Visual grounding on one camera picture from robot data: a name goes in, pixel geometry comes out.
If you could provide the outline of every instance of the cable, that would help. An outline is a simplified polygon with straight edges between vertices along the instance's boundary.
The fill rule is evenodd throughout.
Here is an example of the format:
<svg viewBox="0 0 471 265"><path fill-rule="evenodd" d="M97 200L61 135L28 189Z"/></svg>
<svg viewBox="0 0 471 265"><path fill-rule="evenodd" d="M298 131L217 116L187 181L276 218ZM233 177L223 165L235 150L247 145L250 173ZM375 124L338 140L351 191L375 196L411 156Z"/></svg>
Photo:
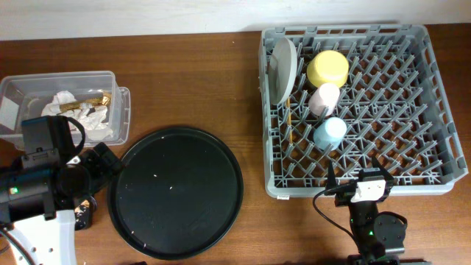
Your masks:
<svg viewBox="0 0 471 265"><path fill-rule="evenodd" d="M82 151L83 146L85 145L85 129L83 128L83 125L81 123L79 123L76 119L73 119L71 117L67 117L67 120L70 123L72 123L73 125L75 125L75 127L82 134L82 140L80 141L80 144L75 148L75 155L78 155Z"/></svg>
<svg viewBox="0 0 471 265"><path fill-rule="evenodd" d="M2 248L2 249L0 250L0 255L3 254L3 253L5 253L9 248L10 248L9 245L7 245L6 247Z"/></svg>
<svg viewBox="0 0 471 265"><path fill-rule="evenodd" d="M329 223L331 223L332 225L335 225L338 229L344 231L345 233L347 233L348 236L350 236L350 238L352 238L353 242L355 242L355 245L358 249L360 249L360 245L358 244L358 242L356 241L355 239L355 236L350 232L348 231L347 229L343 228L341 225L337 224L336 222L334 222L332 219L330 219L329 217L327 217L323 212L321 212L318 208L317 208L317 205L316 205L316 199L319 198L320 196L322 196L323 194L327 193L327 192L333 192L337 189L341 189L341 188L345 188L346 186L348 186L348 184L344 184L344 185L338 185L336 186L335 188L331 188L331 189L325 189L324 191L321 191L319 192L318 194L316 194L316 196L314 196L313 200L312 200L312 205L314 206L314 209L316 209L317 213L324 217L324 219L328 220Z"/></svg>
<svg viewBox="0 0 471 265"><path fill-rule="evenodd" d="M10 234L4 229L4 227L0 227L0 234L5 237L10 244L16 247L16 249L20 252L21 256L23 256L23 258L29 265L35 265L35 262L27 254L27 251L13 237L10 236Z"/></svg>

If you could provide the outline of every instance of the plastic dish rack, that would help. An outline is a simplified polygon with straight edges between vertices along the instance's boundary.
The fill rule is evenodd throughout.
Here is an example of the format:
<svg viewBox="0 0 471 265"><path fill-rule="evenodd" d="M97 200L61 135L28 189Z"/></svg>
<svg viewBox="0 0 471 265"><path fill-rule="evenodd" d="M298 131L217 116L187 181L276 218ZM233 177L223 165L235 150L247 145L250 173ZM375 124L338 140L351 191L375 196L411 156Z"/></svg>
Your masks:
<svg viewBox="0 0 471 265"><path fill-rule="evenodd" d="M298 56L289 109L286 104L271 105L268 92L270 56L281 38L293 41ZM315 88L305 71L316 54L328 49L349 61L348 81L332 115L344 119L348 129L338 149L322 151L313 142L313 131L324 117L315 117L308 109ZM270 196L313 197L325 187L329 160L341 184L371 167L371 157L379 157L396 180L393 195L444 194L467 174L424 26L266 29L259 64L265 186Z"/></svg>

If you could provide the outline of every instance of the white wall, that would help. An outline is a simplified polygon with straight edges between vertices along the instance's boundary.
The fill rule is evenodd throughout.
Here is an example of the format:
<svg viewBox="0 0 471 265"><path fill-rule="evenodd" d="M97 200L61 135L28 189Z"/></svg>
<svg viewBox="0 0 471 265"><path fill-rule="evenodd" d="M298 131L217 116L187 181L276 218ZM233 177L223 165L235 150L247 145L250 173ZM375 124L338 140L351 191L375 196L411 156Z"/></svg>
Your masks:
<svg viewBox="0 0 471 265"><path fill-rule="evenodd" d="M471 22L471 0L0 0L0 40Z"/></svg>

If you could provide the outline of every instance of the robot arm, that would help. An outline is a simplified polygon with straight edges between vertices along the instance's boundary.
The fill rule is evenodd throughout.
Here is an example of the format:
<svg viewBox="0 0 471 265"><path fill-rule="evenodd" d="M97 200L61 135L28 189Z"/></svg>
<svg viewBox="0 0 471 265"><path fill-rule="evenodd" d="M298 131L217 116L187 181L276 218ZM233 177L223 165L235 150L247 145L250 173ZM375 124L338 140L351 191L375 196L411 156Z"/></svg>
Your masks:
<svg viewBox="0 0 471 265"><path fill-rule="evenodd" d="M396 213L378 213L377 204L388 197L394 178L376 158L372 158L372 164L373 168L359 172L357 180L337 185L330 162L327 187L322 193L335 195L336 207L348 206L352 232L327 220L348 233L356 243L360 256L349 256L349 264L399 264L396 254L405 251L403 241L406 237L407 219ZM317 197L319 196L314 197L313 204L320 212L315 205Z"/></svg>
<svg viewBox="0 0 471 265"><path fill-rule="evenodd" d="M69 122L82 133L77 147ZM89 224L74 209L94 202L123 165L103 143L79 155L85 131L71 118L44 116L21 126L26 155L0 170L1 234L15 246L17 264L76 264L74 230Z"/></svg>

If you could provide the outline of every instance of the wooden table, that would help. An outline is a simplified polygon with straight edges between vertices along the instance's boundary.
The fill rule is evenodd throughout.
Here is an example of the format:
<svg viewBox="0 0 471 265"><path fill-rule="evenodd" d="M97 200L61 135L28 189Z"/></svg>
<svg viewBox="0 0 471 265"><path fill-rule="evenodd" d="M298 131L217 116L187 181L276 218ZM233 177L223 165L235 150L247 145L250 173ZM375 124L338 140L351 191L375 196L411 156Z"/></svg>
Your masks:
<svg viewBox="0 0 471 265"><path fill-rule="evenodd" d="M428 26L456 128L471 165L471 25ZM110 70L131 91L128 142L169 125L207 130L234 152L244 176L244 203L231 231L215 246L186 263L325 263L356 253L351 239L312 208L312 199L277 201L263 184L262 113L258 91L259 32L164 35L0 42L0 77L67 71ZM0 161L20 155L2 141ZM471 177L439 197L392 197L380 211L408 218L402 258L434 264L471 260ZM108 216L105 191L97 195L93 226L75 233L78 264L160 264L129 247ZM319 207L348 226L348 210L332 199ZM0 264L13 262L11 252Z"/></svg>

